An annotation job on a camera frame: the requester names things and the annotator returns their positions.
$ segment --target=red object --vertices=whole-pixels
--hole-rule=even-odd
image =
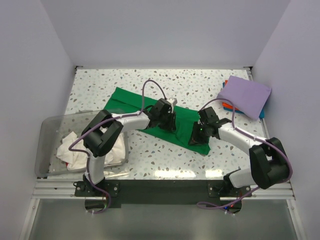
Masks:
[[[225,80],[224,81],[224,86],[226,86],[227,85],[227,82],[228,82],[228,80]],[[226,103],[226,102],[222,102],[222,106],[224,106],[225,108],[227,108],[227,109],[233,109],[233,106],[232,105],[230,105],[230,104],[228,104],[228,103]]]

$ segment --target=purple cloth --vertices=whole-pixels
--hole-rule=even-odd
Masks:
[[[217,97],[230,100],[248,117],[257,120],[270,93],[271,87],[237,76],[230,76],[228,83]]]

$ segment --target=green towel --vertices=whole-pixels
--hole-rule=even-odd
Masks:
[[[149,97],[144,98],[144,107],[154,105],[157,100]],[[104,109],[121,109],[125,113],[134,113],[141,109],[142,96],[133,92],[121,89],[117,87],[112,94],[109,101],[106,103]],[[141,130],[146,134],[150,134],[159,139],[163,139],[169,143],[176,144],[191,151],[207,155],[210,151],[208,144],[189,146],[188,141],[190,139],[193,124],[199,120],[198,112],[195,110],[186,109],[180,106],[175,106],[175,132],[168,132],[162,130],[159,127],[149,128]]]

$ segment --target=transparent plastic bin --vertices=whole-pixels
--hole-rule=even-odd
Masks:
[[[108,111],[110,113],[123,114],[123,111],[120,109],[111,109]],[[85,168],[68,170],[66,163],[56,157],[57,149],[62,144],[62,139],[72,131],[79,137],[98,112],[99,111],[87,111],[63,116],[53,116],[43,121],[34,169],[35,174],[39,178],[85,172]],[[121,163],[105,165],[105,168],[119,166],[128,161],[129,147],[128,134],[126,132],[124,132],[124,145],[125,159]]]

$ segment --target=speckled countertop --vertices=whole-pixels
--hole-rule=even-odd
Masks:
[[[248,80],[246,70],[201,69],[78,69],[65,114],[84,110],[101,110],[116,87],[141,94],[144,81],[153,79],[168,98],[178,106],[199,110],[215,98],[230,75]],[[162,97],[157,86],[146,86],[145,95]],[[231,118],[220,102],[212,103],[220,118]],[[235,124],[257,136],[264,136],[261,122],[236,113]],[[229,143],[211,138],[211,148],[204,156],[140,131],[128,133],[129,161],[112,168],[128,172],[119,179],[222,179],[238,168],[249,167],[249,157]],[[52,178],[78,178],[81,174],[65,174]]]

